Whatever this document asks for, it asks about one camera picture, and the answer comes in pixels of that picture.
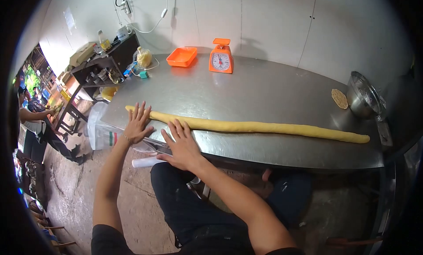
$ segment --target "black shirt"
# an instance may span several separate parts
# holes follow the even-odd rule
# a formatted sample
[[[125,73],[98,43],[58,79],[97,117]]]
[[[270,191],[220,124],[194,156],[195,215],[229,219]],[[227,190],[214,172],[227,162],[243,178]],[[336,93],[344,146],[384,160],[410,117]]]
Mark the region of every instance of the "black shirt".
[[[108,225],[96,225],[93,228],[91,241],[92,255],[132,255],[134,254],[126,244],[124,236],[115,228]],[[184,245],[179,255],[254,255],[251,247],[240,247],[239,243],[219,237],[198,239]],[[284,248],[274,250],[266,255],[304,255],[300,249]]]

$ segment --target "stainless steel table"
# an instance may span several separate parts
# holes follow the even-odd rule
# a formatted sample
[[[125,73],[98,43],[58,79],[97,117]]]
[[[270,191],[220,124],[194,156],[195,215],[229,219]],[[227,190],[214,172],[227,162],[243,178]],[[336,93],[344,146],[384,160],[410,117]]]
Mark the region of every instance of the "stainless steel table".
[[[374,120],[359,120],[340,109],[332,89],[346,85],[288,65],[234,57],[234,73],[209,72],[209,55],[198,54],[190,68],[171,67],[167,55],[157,55],[160,66],[148,79],[132,77],[120,87],[102,121],[124,129],[125,105],[145,100],[159,112],[227,121],[260,121],[315,125],[370,136],[367,144],[353,144],[305,136],[261,133],[193,131],[201,151],[250,162],[320,169],[361,169],[383,166],[382,147]],[[160,129],[151,140],[164,142]]]

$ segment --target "orange plastic tray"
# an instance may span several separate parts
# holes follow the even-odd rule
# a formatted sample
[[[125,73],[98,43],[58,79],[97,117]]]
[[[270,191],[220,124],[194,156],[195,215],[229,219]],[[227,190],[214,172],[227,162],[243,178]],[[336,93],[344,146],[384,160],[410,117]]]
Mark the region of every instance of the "orange plastic tray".
[[[167,58],[167,63],[171,66],[188,67],[197,56],[197,48],[177,48]]]

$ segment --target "round flatbread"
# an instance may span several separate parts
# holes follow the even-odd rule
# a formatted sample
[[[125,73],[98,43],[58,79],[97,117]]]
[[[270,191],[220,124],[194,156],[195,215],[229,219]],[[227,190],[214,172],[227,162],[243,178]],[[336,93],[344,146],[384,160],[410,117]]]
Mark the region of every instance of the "round flatbread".
[[[332,99],[342,109],[348,108],[348,101],[345,95],[338,89],[332,89]]]

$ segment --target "bottle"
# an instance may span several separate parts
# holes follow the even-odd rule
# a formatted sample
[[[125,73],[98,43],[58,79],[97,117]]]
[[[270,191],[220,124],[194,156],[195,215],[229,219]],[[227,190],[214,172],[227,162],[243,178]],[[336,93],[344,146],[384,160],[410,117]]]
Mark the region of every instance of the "bottle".
[[[103,35],[103,31],[99,30],[98,32],[98,38],[100,40],[100,45],[102,46],[103,51],[107,51],[112,48],[112,45],[110,45],[109,40]]]
[[[65,91],[65,89],[63,89],[62,86],[58,85],[57,86],[57,90],[60,92],[60,94],[63,96],[63,98],[65,98],[66,101],[70,101],[71,97],[69,96],[69,94]]]

